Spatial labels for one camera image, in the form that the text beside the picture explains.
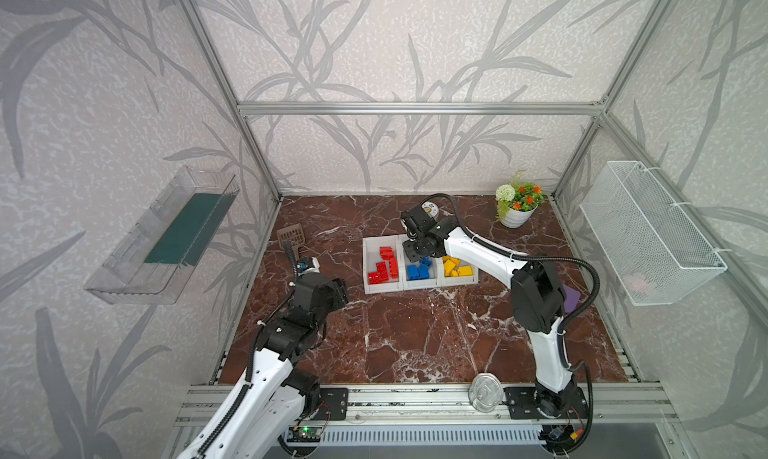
wallpaper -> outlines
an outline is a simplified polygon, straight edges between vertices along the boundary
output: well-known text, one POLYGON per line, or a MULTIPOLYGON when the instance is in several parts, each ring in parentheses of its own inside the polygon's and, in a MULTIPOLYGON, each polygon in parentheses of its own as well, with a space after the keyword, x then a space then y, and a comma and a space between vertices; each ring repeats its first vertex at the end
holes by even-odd
MULTIPOLYGON (((768 0, 680 0, 614 108, 756 276, 766 279, 764 114, 768 0)), ((578 205, 607 160, 602 132, 558 203, 598 265, 604 298, 636 366, 661 380, 702 458, 768 450, 768 332, 722 278, 679 302, 635 307, 578 205)))
POLYGON ((157 457, 274 205, 172 2, 0 10, 0 457, 157 457), (183 165, 241 190, 178 302, 84 291, 183 165))
POLYGON ((768 333, 715 278, 672 305, 632 304, 579 205, 609 160, 628 160, 600 132, 558 197, 600 294, 646 381, 661 381, 701 459, 757 459, 768 449, 768 333))
POLYGON ((768 294, 768 0, 680 0, 612 113, 768 294))
POLYGON ((552 187, 585 116, 283 116, 252 122, 280 187, 298 193, 484 192, 515 171, 552 187), (442 128, 457 132, 450 138, 442 128), (327 135, 330 143, 316 140, 327 135))
MULTIPOLYGON (((196 1, 241 102, 597 101, 653 3, 196 1)), ((519 168, 552 178, 585 120, 250 118, 280 187, 299 193, 488 192, 519 168)))

white plastic tray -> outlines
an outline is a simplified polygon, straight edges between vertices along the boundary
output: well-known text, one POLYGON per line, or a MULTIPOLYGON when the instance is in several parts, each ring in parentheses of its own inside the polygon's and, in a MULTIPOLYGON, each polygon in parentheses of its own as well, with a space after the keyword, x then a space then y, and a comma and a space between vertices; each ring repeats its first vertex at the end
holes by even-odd
POLYGON ((466 261, 458 263, 457 268, 468 265, 472 268, 472 275, 463 275, 459 277, 446 277, 445 269, 442 267, 442 257, 436 258, 439 263, 440 274, 437 276, 438 287, 452 287, 454 285, 470 285, 478 283, 478 268, 474 264, 470 264, 466 261))
POLYGON ((379 237, 362 238, 362 284, 366 294, 381 294, 382 292, 402 291, 402 241, 398 241, 397 235, 382 235, 379 237), (387 263, 387 273, 389 274, 389 262, 382 259, 379 248, 391 247, 397 257, 398 279, 389 278, 389 281, 381 284, 369 284, 368 274, 376 272, 376 262, 387 263))
POLYGON ((400 277, 402 277, 402 289, 404 291, 412 291, 413 289, 436 288, 438 277, 440 275, 438 272, 442 272, 440 269, 438 269, 438 262, 440 262, 440 267, 442 267, 442 259, 437 259, 434 257, 429 258, 429 260, 432 261, 432 265, 429 266, 429 279, 417 279, 408 281, 408 272, 406 271, 408 266, 415 265, 418 267, 421 265, 421 263, 408 261, 406 252, 402 248, 402 243, 407 240, 408 236, 405 234, 400 234, 397 236, 397 253, 398 256, 402 257, 403 259, 401 262, 398 262, 400 266, 400 277))

brown marble surface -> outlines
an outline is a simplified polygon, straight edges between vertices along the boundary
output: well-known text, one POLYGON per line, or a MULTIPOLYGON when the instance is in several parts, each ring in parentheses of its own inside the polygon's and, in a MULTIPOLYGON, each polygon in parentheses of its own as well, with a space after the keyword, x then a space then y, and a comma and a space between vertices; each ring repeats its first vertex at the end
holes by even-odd
MULTIPOLYGON (((525 330, 512 318, 509 292, 480 272, 476 285, 365 295, 362 238, 402 234, 400 212, 422 196, 288 197, 275 230, 297 222, 306 236, 300 255, 320 260, 329 278, 346 280, 350 303, 328 318, 328 337, 299 363, 323 383, 470 382, 492 372, 502 382, 533 382, 534 358, 525 330)), ((438 199, 442 210, 449 204, 438 199)), ((526 224, 505 228, 494 221, 492 196, 462 196, 458 206, 469 228, 496 243, 529 254, 571 255, 550 204, 526 224)), ((574 265, 558 264, 564 284, 586 291, 574 265)), ((220 381, 243 372, 256 321, 288 291, 290 266, 273 233, 237 327, 220 381)), ((626 381, 597 310, 574 319, 566 333, 568 357, 588 362, 595 381, 626 381)))

white flower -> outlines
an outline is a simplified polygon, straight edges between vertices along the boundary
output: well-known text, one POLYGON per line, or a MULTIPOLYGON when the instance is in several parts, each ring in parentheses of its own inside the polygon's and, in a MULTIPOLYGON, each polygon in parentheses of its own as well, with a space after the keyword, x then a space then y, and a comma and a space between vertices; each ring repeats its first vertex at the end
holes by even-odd
POLYGON ((512 201, 514 199, 514 187, 509 184, 499 185, 496 189, 497 201, 512 201))

white robotic arm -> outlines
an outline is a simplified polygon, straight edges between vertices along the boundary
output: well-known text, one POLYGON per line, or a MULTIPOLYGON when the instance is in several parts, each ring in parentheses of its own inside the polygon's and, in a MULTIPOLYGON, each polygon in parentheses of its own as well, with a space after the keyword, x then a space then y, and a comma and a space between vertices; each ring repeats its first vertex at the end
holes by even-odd
POLYGON ((594 268, 581 259, 516 253, 479 237, 463 224, 450 195, 431 195, 400 214, 400 219, 408 232, 403 251, 411 262, 427 256, 451 255, 476 265, 510 288, 513 316, 528 330, 532 343, 536 360, 536 408, 541 415, 563 417, 576 402, 581 403, 573 371, 585 364, 580 361, 571 366, 562 336, 565 325, 589 307, 598 293, 600 278, 594 268), (422 204, 433 197, 447 198, 455 216, 440 222, 430 217, 422 204), (555 261, 577 263, 585 267, 594 280, 587 300, 569 315, 563 309, 565 291, 554 268, 555 261))
POLYGON ((250 346, 252 361, 205 428, 178 459, 260 459, 275 438, 320 405, 320 379, 294 369, 301 355, 316 345, 327 315, 347 304, 341 279, 329 280, 314 258, 296 262, 293 291, 260 322, 250 346), (276 312, 293 298, 287 312, 276 312))
MULTIPOLYGON (((490 249, 474 243, 460 227, 454 228, 445 240, 447 255, 457 259, 463 259, 474 264, 481 270, 502 282, 506 287, 514 280, 514 274, 525 267, 528 262, 516 261, 495 253, 490 249)), ((510 249, 496 244, 500 249, 509 251, 510 254, 522 255, 510 249)), ((548 331, 528 330, 531 339, 533 355, 536 359, 536 381, 553 392, 560 392, 571 382, 571 371, 563 367, 558 353, 558 326, 563 318, 559 317, 552 322, 548 331)))

